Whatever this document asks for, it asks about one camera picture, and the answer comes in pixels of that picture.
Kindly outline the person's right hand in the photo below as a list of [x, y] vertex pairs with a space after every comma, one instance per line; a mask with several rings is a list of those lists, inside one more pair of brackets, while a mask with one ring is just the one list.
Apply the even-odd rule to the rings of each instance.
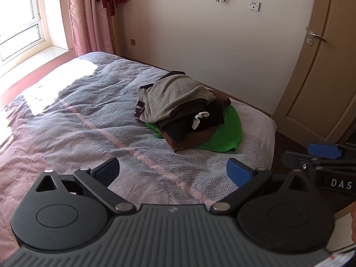
[[352, 229], [352, 241], [356, 243], [356, 210], [353, 210], [351, 212], [351, 217], [352, 217], [352, 224], [351, 224], [351, 229]]

